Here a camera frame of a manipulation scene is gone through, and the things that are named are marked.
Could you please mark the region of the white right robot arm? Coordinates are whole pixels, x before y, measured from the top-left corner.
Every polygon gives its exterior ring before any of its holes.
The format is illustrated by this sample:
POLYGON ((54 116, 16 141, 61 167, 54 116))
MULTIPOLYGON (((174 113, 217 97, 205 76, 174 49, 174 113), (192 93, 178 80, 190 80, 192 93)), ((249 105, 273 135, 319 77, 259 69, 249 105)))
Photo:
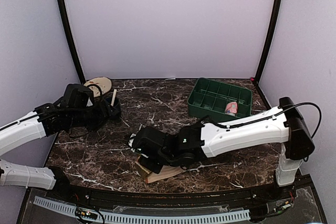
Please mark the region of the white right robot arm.
POLYGON ((205 116, 176 134, 146 126, 131 135, 128 145, 140 154, 141 166, 159 174, 164 166, 188 167, 231 151, 279 143, 275 183, 268 187, 269 197, 278 200, 295 181, 302 162, 315 150, 316 133, 309 131, 298 109, 305 105, 319 109, 313 102, 294 104, 289 97, 283 97, 278 106, 265 112, 227 122, 215 122, 205 116))

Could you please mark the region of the pink patterned sock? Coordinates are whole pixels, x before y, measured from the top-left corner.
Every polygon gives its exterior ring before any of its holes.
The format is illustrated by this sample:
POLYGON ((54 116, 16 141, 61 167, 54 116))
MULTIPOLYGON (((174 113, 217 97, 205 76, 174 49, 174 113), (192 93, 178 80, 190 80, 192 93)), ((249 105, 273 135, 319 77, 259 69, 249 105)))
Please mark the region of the pink patterned sock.
POLYGON ((226 105, 225 113, 228 115, 236 116, 238 112, 238 104, 237 102, 229 102, 226 105))

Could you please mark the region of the beige striped sock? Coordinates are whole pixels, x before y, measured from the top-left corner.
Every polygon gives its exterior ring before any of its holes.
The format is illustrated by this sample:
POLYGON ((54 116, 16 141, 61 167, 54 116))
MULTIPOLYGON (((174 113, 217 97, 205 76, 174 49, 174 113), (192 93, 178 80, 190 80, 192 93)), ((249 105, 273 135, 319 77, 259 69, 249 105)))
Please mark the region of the beige striped sock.
POLYGON ((176 176, 176 175, 184 172, 184 169, 182 169, 180 167, 163 166, 161 171, 158 174, 156 174, 156 173, 146 169, 144 166, 142 166, 139 163, 139 160, 140 160, 140 156, 135 161, 135 167, 136 167, 138 173, 140 174, 141 178, 147 184, 150 184, 150 183, 153 183, 153 182, 156 182, 156 181, 159 181, 159 180, 168 179, 168 178, 171 178, 173 176, 176 176))

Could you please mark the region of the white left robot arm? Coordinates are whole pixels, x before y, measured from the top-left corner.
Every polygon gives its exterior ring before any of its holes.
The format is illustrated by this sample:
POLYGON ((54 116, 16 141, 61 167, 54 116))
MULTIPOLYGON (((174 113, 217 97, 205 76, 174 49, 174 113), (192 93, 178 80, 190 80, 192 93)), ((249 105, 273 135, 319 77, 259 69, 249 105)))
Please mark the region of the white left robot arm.
MULTIPOLYGON (((94 98, 91 85, 67 85, 61 98, 54 103, 36 107, 24 117, 1 127, 1 154, 31 141, 61 131, 84 127, 88 132, 100 129, 113 116, 111 105, 94 98)), ((63 201, 74 197, 74 189, 58 167, 31 167, 1 160, 1 186, 35 187, 52 190, 63 201)))

